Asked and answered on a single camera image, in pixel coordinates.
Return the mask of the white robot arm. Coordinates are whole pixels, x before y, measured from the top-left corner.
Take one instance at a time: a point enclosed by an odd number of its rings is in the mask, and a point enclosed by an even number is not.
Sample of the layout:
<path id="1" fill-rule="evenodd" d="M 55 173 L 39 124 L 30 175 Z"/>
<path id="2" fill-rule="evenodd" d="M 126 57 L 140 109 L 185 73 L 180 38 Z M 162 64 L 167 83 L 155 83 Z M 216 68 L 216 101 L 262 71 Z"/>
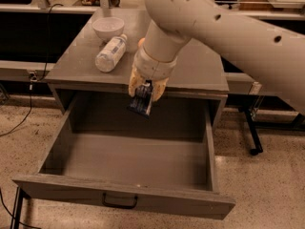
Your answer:
<path id="1" fill-rule="evenodd" d="M 129 95 L 151 80 L 158 100 L 178 52 L 194 38 L 305 113 L 305 36 L 238 15 L 214 0 L 145 0 L 152 21 L 135 54 Z"/>

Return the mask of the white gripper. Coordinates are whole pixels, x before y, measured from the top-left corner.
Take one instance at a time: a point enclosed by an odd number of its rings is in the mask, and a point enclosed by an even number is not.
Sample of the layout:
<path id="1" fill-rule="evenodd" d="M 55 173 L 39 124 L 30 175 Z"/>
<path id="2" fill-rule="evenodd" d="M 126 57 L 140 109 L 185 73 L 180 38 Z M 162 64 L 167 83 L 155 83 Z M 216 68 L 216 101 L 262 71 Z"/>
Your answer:
<path id="1" fill-rule="evenodd" d="M 129 81 L 129 96 L 134 97 L 136 89 L 147 80 L 153 80 L 152 101 L 156 102 L 164 93 L 168 78 L 176 65 L 177 58 L 171 62 L 161 62 L 151 58 L 143 47 L 140 47 L 133 59 Z"/>

